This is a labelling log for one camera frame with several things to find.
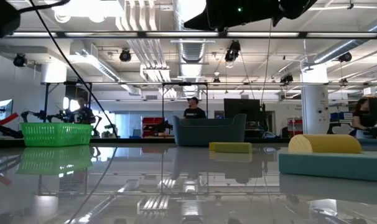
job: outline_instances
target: bright window light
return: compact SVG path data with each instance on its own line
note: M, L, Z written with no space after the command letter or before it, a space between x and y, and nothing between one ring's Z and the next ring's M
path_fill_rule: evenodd
M70 99L68 99L67 97L64 97L63 99L63 109L69 109L70 107Z
M78 101L77 100L71 100L71 102L70 102L70 110L71 111L76 111L77 109L79 109Z

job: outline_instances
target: yellow cylinder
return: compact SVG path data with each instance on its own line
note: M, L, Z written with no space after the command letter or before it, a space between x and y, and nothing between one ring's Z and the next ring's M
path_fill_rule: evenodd
M300 134L289 141L288 151L357 154L361 152L361 144L347 134Z

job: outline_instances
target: person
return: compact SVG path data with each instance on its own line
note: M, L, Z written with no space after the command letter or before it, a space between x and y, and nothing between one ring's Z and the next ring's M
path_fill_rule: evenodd
M79 109L73 111L73 114L79 114L82 117L81 124L93 124L96 122L96 117L93 115L93 112L90 108L87 108L86 105L88 104L88 101L86 100L86 97L79 96L78 97L78 104Z
M207 118L205 111L198 107L197 97L188 99L188 108L184 111L185 119L203 119Z
M367 98L357 101L351 126L356 129L356 138L372 138L369 130L375 126L376 121L370 116L370 107Z

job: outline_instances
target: ceiling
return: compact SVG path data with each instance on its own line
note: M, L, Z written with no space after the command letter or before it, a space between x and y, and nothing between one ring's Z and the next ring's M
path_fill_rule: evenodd
M27 7L29 4L25 0L10 0L17 8ZM354 0L355 6L377 6L377 0ZM313 7L335 7L347 6L349 0L318 0ZM156 1L156 21L159 30L174 30L173 12L168 8L172 7L171 0ZM104 22L94 23L87 18L73 17L69 22L61 24L54 19L53 10L42 11L42 15L46 18L46 23L52 30L64 31L91 31L91 30L118 30L115 26L114 18L107 18ZM377 19L377 9L353 8L334 9L324 11L307 11L296 20L283 19L277 27L273 27L271 31L359 31L360 27L369 24ZM232 27L230 31L266 31L270 29L270 20L253 22L244 26ZM26 13L22 17L21 28L19 31L44 31L42 24L34 13ZM62 48L69 52L69 45L72 40L59 40ZM143 82L139 75L140 61L133 53L133 58L128 63L119 60L119 54L122 48L129 48L126 39L96 39L84 40L85 45L94 44L99 49L99 58L101 58L110 67L120 73L126 81ZM200 81L212 81L215 72L220 72L220 80L225 82L246 82L249 78L253 82L272 82L277 80L282 73L279 71L288 65L291 60L304 58L304 55L314 55L331 47L339 40L277 40L277 39L240 39L241 55L238 57L233 68L226 68L224 56L225 50L229 47L231 40L217 39L214 43L207 44L205 65L202 69L202 77ZM18 40L5 39L0 41L0 45L6 46L46 46L50 50L57 52L50 40ZM170 67L170 77L176 78L179 74L179 53L177 44L173 44L169 39L161 39L161 46L164 51L165 60ZM345 65L339 62L328 62L327 71L330 81L338 80L341 77L352 74L354 72L367 71L372 66L377 65L377 54L365 57L372 52L377 51L377 40L369 41L350 53L353 55L354 63ZM77 64L77 67L85 80L92 82L110 82L99 71ZM294 75L294 81L300 81L299 63L297 66L291 67L290 72ZM376 79L377 73L370 73L364 76L356 77L351 82L366 82Z

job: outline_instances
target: black t-shirt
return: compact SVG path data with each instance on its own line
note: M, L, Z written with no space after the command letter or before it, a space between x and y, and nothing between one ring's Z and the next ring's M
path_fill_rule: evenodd
M87 108L87 107L84 107L84 108L79 108L77 109L76 111L72 112L73 114L79 114L82 116L82 121L81 123L82 124L90 124L91 121L95 120L96 121L96 118L95 116L93 115L93 112L91 109ZM74 122L74 116L71 116L70 118L70 122Z
M201 108L187 108L184 111L184 118L186 119L201 119L201 118L207 118L207 115L205 114L205 111L203 111Z
M371 117L368 111L355 111L353 117L357 116L360 118L360 124L364 127L370 128L375 126L375 120Z

